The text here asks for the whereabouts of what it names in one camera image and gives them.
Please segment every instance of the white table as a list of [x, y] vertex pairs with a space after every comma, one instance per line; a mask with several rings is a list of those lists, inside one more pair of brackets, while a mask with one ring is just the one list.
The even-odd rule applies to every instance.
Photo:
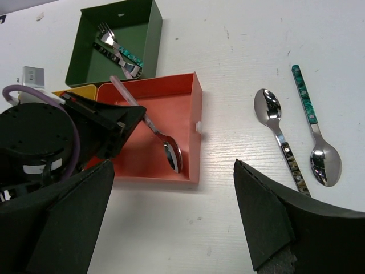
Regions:
[[[0, 25], [0, 87], [23, 66], [66, 88], [80, 9], [113, 1], [60, 0], [9, 14]], [[276, 94], [282, 131], [315, 199], [365, 211], [365, 2], [157, 0], [164, 18], [157, 76], [196, 71], [203, 87], [197, 191], [115, 182], [89, 273], [252, 273], [233, 185], [236, 158], [295, 188], [271, 131], [253, 111]], [[44, 18], [36, 17], [44, 12]], [[311, 174], [314, 142], [291, 66], [301, 65], [325, 139], [343, 163], [340, 182]], [[8, 105], [0, 101], [0, 110]]]

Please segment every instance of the silver spoon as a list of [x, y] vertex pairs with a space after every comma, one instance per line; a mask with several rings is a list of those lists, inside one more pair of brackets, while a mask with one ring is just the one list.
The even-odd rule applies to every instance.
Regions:
[[298, 92], [311, 126], [312, 136], [315, 140], [315, 146], [310, 154], [312, 172], [317, 181], [326, 187], [332, 187], [338, 182], [341, 176], [341, 157], [337, 150], [322, 137], [301, 69], [298, 65], [294, 65], [291, 71], [293, 72], [294, 80], [297, 84]]
[[309, 190], [298, 167], [297, 161], [279, 127], [281, 119], [281, 106], [279, 100], [271, 91], [261, 89], [256, 93], [254, 108], [260, 123], [274, 132], [299, 192], [310, 197]]
[[[136, 99], [129, 93], [126, 87], [119, 81], [117, 76], [110, 76], [110, 81], [113, 83], [115, 88], [123, 96], [123, 98], [132, 106], [139, 106]], [[156, 126], [152, 123], [151, 119], [147, 114], [144, 115], [144, 123], [161, 139], [164, 143], [165, 153], [170, 166], [176, 173], [180, 173], [183, 168], [183, 157], [181, 150], [177, 145], [176, 141], [168, 135], [162, 134]]]

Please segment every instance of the green marbled spoon handle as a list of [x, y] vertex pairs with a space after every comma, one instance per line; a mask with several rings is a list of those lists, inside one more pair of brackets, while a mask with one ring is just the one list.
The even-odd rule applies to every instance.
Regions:
[[124, 47], [120, 46], [118, 48], [119, 52], [122, 53], [125, 57], [129, 58], [133, 62], [135, 62], [138, 66], [143, 67], [143, 62], [137, 56], [132, 54], [129, 50], [125, 49]]
[[303, 107], [307, 114], [308, 122], [310, 124], [317, 124], [317, 117], [315, 116], [314, 108], [312, 106], [312, 102], [310, 100], [301, 69], [298, 65], [294, 65], [293, 67], [291, 67], [291, 71], [293, 72], [294, 80], [297, 84], [297, 89], [301, 96]]

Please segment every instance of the green box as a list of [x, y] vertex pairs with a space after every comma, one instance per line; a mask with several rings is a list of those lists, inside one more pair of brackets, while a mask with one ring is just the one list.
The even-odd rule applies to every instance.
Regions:
[[100, 86], [109, 82], [111, 75], [126, 80], [120, 66], [92, 47], [93, 42], [97, 42], [113, 52], [98, 39], [98, 25], [102, 22], [113, 30], [121, 46], [142, 59], [143, 70], [139, 78], [156, 76], [163, 20], [155, 0], [126, 0], [81, 12], [66, 85], [71, 88], [87, 84]]

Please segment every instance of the orange box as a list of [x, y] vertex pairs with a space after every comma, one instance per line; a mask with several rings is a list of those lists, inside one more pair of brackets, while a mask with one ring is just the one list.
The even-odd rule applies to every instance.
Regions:
[[[112, 162], [116, 179], [148, 182], [199, 183], [202, 89], [196, 73], [123, 82], [164, 134], [174, 138], [182, 153], [182, 172], [169, 165], [162, 141], [141, 122]], [[113, 84], [103, 84], [96, 100], [127, 105]], [[89, 166], [100, 160], [94, 158]]]

